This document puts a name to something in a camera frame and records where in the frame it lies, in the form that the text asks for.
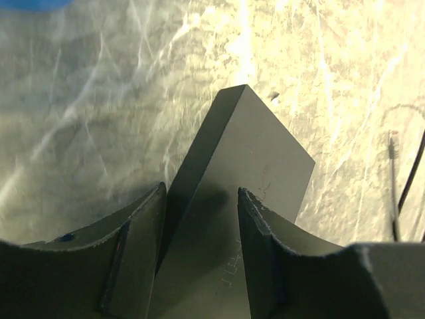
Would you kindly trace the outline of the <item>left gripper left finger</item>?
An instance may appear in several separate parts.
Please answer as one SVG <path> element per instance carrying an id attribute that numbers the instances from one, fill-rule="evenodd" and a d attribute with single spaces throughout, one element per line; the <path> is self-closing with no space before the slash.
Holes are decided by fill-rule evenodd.
<path id="1" fill-rule="evenodd" d="M 2 318 L 146 318 L 166 187 L 50 242 L 1 242 Z"/>

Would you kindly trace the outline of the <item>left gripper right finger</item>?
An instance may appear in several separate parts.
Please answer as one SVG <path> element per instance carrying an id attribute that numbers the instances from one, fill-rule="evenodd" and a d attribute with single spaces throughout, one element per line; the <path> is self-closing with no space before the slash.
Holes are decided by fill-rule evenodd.
<path id="1" fill-rule="evenodd" d="M 340 247 L 268 209 L 245 188 L 238 218 L 253 318 L 423 318 L 424 245 Z"/>

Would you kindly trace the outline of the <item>black network switch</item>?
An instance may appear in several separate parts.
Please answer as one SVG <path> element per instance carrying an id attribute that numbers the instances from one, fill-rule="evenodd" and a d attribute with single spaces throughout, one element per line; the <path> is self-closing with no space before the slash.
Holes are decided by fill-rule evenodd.
<path id="1" fill-rule="evenodd" d="M 295 221 L 315 162 L 246 84 L 222 89 L 167 194 L 150 318 L 248 318 L 238 190 Z"/>

